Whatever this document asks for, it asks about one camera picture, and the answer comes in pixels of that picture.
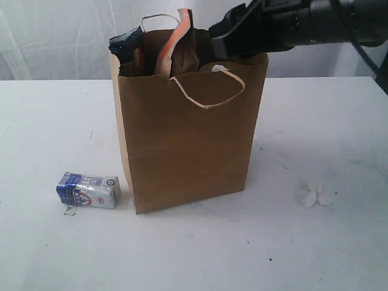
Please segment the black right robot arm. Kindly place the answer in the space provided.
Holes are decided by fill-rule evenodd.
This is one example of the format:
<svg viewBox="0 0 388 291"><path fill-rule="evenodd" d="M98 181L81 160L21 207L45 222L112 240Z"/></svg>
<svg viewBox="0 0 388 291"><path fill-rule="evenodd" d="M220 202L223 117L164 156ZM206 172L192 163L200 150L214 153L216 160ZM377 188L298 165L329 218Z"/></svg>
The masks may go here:
<svg viewBox="0 0 388 291"><path fill-rule="evenodd" d="M302 45L387 40L387 1L252 1L209 27L218 59Z"/></svg>

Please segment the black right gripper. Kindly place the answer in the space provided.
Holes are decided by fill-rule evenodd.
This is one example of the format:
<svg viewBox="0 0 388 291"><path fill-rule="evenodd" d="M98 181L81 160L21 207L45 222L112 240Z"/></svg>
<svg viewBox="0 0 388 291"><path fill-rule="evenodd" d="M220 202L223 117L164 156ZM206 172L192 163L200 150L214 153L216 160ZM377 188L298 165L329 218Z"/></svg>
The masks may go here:
<svg viewBox="0 0 388 291"><path fill-rule="evenodd" d="M261 52L286 52L294 48L281 39L284 28L278 16L298 17L302 1L251 1L225 13L222 20L209 27L213 51L217 59L250 56Z"/></svg>

